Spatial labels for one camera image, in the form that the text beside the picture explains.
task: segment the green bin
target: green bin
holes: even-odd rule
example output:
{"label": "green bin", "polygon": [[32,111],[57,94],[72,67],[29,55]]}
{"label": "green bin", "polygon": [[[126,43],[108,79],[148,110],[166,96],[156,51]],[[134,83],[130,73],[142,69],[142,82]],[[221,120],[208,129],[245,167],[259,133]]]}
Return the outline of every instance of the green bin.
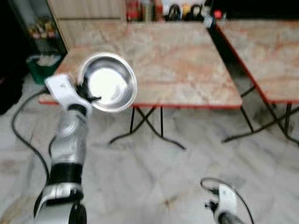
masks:
{"label": "green bin", "polygon": [[44,84],[44,80],[53,75],[58,66],[60,65],[62,58],[59,55],[54,55],[53,57],[57,59],[51,66],[41,66],[37,62],[40,60],[42,55],[31,55],[27,58],[26,63],[29,67],[31,76],[37,84]]}

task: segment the bowl rim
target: bowl rim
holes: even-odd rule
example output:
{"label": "bowl rim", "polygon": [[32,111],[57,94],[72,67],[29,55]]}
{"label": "bowl rim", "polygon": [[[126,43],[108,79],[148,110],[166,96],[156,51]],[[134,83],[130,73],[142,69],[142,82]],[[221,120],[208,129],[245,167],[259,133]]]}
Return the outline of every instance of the bowl rim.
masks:
{"label": "bowl rim", "polygon": [[133,104],[135,98],[136,98],[136,95],[137,95],[137,92],[138,92],[138,85],[137,85],[137,79],[136,79],[136,76],[135,76],[135,73],[133,71],[133,69],[131,68],[131,66],[129,65],[129,63],[124,60],[122,57],[120,57],[119,55],[117,54],[114,54],[114,53],[109,53],[109,52],[100,52],[100,53],[94,53],[92,55],[90,55],[83,63],[82,63],[82,66],[80,68],[80,72],[79,72],[79,75],[78,75],[78,85],[82,86],[83,84],[83,81],[84,81],[84,74],[85,74],[85,71],[86,69],[88,68],[88,66],[94,62],[95,60],[99,59],[99,58],[103,58],[103,57],[108,57],[108,58],[113,58],[113,59],[116,59],[119,63],[121,63],[122,65],[125,66],[125,68],[128,70],[130,76],[132,77],[133,79],[133,86],[134,86],[134,91],[133,91],[133,94],[130,98],[130,100],[118,107],[118,108],[112,108],[112,109],[109,109],[109,108],[106,108],[106,107],[102,107],[98,104],[95,104],[95,103],[91,103],[93,107],[95,107],[96,109],[100,110],[100,111],[103,111],[103,112],[121,112],[121,111],[124,111],[126,110],[130,105]]}

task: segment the black cable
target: black cable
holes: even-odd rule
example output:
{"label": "black cable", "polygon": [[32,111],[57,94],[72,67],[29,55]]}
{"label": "black cable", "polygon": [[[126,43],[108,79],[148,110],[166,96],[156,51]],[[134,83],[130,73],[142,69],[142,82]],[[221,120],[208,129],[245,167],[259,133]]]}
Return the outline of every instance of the black cable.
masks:
{"label": "black cable", "polygon": [[45,161],[45,159],[43,158],[43,156],[40,154],[40,152],[35,148],[33,147],[29,142],[27,142],[19,133],[18,131],[16,130],[15,128],[15,121],[19,115],[19,113],[21,112],[21,110],[24,108],[24,106],[29,102],[31,101],[33,98],[41,95],[42,93],[46,93],[46,89],[43,89],[35,94],[33,94],[32,96],[30,96],[28,99],[25,100],[24,103],[22,103],[22,105],[19,107],[19,109],[15,112],[15,114],[13,115],[13,118],[11,120],[11,128],[14,132],[14,134],[16,135],[16,137],[22,142],[24,143],[27,147],[29,147],[35,155],[37,155],[37,157],[40,159],[42,165],[43,165],[43,168],[45,170],[45,173],[46,173],[46,182],[48,182],[49,180],[49,169],[48,169],[48,166],[47,166],[47,163]]}
{"label": "black cable", "polygon": [[48,153],[49,153],[49,156],[52,157],[52,152],[51,152],[51,148],[52,148],[52,144],[53,142],[55,141],[56,139],[56,136],[54,136],[49,144],[49,148],[48,148]]}
{"label": "black cable", "polygon": [[249,217],[250,217],[251,223],[254,224],[254,220],[253,220],[253,217],[252,217],[252,214],[251,214],[251,212],[250,212],[250,209],[249,209],[248,205],[246,204],[246,202],[245,202],[245,200],[243,199],[243,197],[239,194],[239,192],[238,192],[232,185],[230,185],[230,184],[228,184],[228,183],[226,183],[226,182],[224,182],[224,181],[222,181],[222,180],[220,180],[220,179],[212,178],[212,177],[206,177],[206,178],[201,179],[201,181],[200,181],[200,185],[202,186],[202,188],[203,188],[204,190],[206,190],[206,191],[210,191],[210,192],[212,192],[212,193],[213,193],[213,189],[208,188],[208,187],[206,187],[206,186],[204,185],[204,182],[207,182],[207,181],[215,182],[215,183],[222,183],[222,184],[228,186],[229,188],[231,188],[231,189],[235,192],[235,194],[239,197],[239,199],[242,201],[242,203],[244,204],[244,206],[245,206],[245,208],[246,208],[246,210],[247,210],[247,212],[248,212],[248,215],[249,215]]}

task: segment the red table edge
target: red table edge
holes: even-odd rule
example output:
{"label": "red table edge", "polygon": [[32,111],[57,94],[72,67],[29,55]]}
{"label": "red table edge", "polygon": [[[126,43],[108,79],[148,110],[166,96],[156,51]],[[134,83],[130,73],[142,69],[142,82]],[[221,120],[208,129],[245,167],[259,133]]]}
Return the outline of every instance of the red table edge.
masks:
{"label": "red table edge", "polygon": [[242,59],[239,57],[238,53],[236,52],[236,50],[234,49],[234,47],[232,46],[232,44],[230,43],[230,41],[227,39],[227,37],[225,36],[225,34],[222,32],[222,29],[216,24],[216,29],[219,31],[220,35],[223,37],[223,39],[226,41],[226,43],[228,44],[229,48],[233,51],[234,55],[236,56],[238,62],[241,64],[241,66],[244,68],[244,70],[246,71],[247,75],[249,76],[249,78],[251,79],[253,85],[256,87],[257,91],[259,92],[260,96],[263,98],[263,100],[265,100],[266,102],[270,103],[270,104],[299,104],[299,100],[272,100],[272,99],[268,99],[266,97],[266,95],[263,93],[262,89],[260,88],[260,86],[257,84],[257,82],[255,81],[253,75],[251,74],[251,72],[248,70],[248,68],[246,67],[245,63],[242,61]]}
{"label": "red table edge", "polygon": [[[38,101],[42,105],[58,105],[57,102]],[[203,109],[240,109],[240,105],[176,105],[176,104],[132,104],[131,107],[163,107],[163,108],[203,108]]]}

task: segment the black metal table leg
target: black metal table leg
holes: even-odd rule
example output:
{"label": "black metal table leg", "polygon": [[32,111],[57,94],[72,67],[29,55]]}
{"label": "black metal table leg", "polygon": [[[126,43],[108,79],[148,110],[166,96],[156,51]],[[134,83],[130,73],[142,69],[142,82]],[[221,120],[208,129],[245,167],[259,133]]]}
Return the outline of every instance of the black metal table leg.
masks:
{"label": "black metal table leg", "polygon": [[[271,113],[272,117],[274,118],[274,120],[277,122],[277,124],[278,124],[280,130],[282,131],[282,133],[284,134],[284,136],[285,136],[288,140],[291,140],[291,141],[293,141],[293,142],[295,142],[295,143],[297,143],[297,144],[299,145],[299,140],[292,138],[292,137],[288,134],[288,130],[285,130],[285,128],[281,125],[280,121],[278,120],[278,118],[277,118],[276,114],[274,113],[274,111],[271,109],[270,105],[269,105],[267,102],[264,102],[264,103],[266,104],[266,106],[267,106],[268,110],[270,111],[270,113]],[[290,114],[289,114],[289,116],[287,116],[287,113],[286,113],[285,117],[286,117],[286,119],[289,120],[289,119],[290,119]]]}
{"label": "black metal table leg", "polygon": [[133,109],[132,109],[131,125],[130,125],[130,133],[132,133],[132,131],[133,131],[134,115],[135,115],[135,107],[133,107]]}
{"label": "black metal table leg", "polygon": [[133,110],[134,112],[132,113],[132,118],[131,118],[131,127],[130,127],[130,132],[129,133],[126,133],[126,134],[122,134],[122,135],[119,135],[119,136],[116,136],[115,138],[111,139],[110,140],[110,144],[112,144],[113,142],[115,142],[116,140],[118,139],[121,139],[121,138],[124,138],[124,137],[127,137],[129,135],[132,135],[134,134],[141,126],[142,124],[147,121],[147,119],[149,118],[149,116],[155,111],[155,107],[151,108],[151,110],[142,118],[142,121],[140,121],[140,123],[133,129],[133,119],[134,119],[134,113],[135,113],[135,109]]}
{"label": "black metal table leg", "polygon": [[245,120],[246,120],[246,122],[247,122],[247,124],[248,124],[248,126],[249,126],[249,128],[251,130],[251,132],[254,132],[252,124],[251,124],[251,122],[250,122],[250,120],[249,120],[249,118],[247,116],[247,113],[245,112],[245,110],[244,110],[244,108],[242,106],[241,106],[241,111],[242,111],[242,114],[243,114],[243,116],[244,116],[244,118],[245,118]]}
{"label": "black metal table leg", "polygon": [[164,141],[167,141],[167,142],[170,142],[170,143],[173,143],[177,146],[179,146],[180,148],[182,148],[183,150],[186,150],[186,148],[184,146],[182,146],[180,143],[178,143],[177,141],[174,141],[174,140],[171,140],[171,139],[168,139],[164,136],[162,136],[161,134],[159,134],[156,129],[153,127],[153,125],[148,121],[147,118],[145,118],[145,115],[144,113],[140,110],[140,108],[136,108],[137,111],[140,113],[140,115],[142,116],[142,118],[146,119],[146,123],[148,124],[148,126],[151,128],[151,130],[153,131],[153,133],[158,136],[159,138],[163,139]]}
{"label": "black metal table leg", "polygon": [[[294,114],[294,113],[296,113],[296,112],[298,112],[298,111],[299,111],[299,107],[293,109],[292,111],[290,111],[289,116],[291,116],[292,114]],[[242,138],[242,137],[246,137],[246,136],[249,136],[249,135],[252,135],[252,134],[259,133],[259,132],[261,132],[262,130],[264,130],[264,129],[266,129],[266,128],[268,128],[268,127],[270,127],[270,126],[276,124],[277,121],[281,121],[281,120],[283,120],[284,118],[286,118],[286,114],[283,115],[283,116],[281,116],[281,117],[279,117],[279,118],[277,118],[277,120],[274,120],[274,121],[272,121],[272,122],[270,122],[270,123],[268,123],[268,124],[266,124],[266,125],[264,125],[264,126],[258,128],[258,129],[256,129],[256,130],[254,130],[253,132],[247,132],[247,133],[244,133],[244,134],[234,135],[234,136],[231,136],[231,137],[228,137],[228,138],[224,139],[222,142],[223,142],[223,143],[227,143],[227,142],[232,141],[232,140],[235,140],[235,139],[239,139],[239,138]]]}
{"label": "black metal table leg", "polygon": [[285,132],[288,133],[289,131],[289,124],[290,124],[290,111],[292,109],[292,105],[291,104],[287,104],[286,106],[286,110],[285,110]]}
{"label": "black metal table leg", "polygon": [[161,127],[161,136],[163,137],[163,107],[160,107],[160,127]]}
{"label": "black metal table leg", "polygon": [[249,93],[251,93],[253,90],[255,90],[255,86],[250,87],[248,90],[246,90],[244,93],[241,94],[241,97],[245,97],[246,95],[248,95]]}

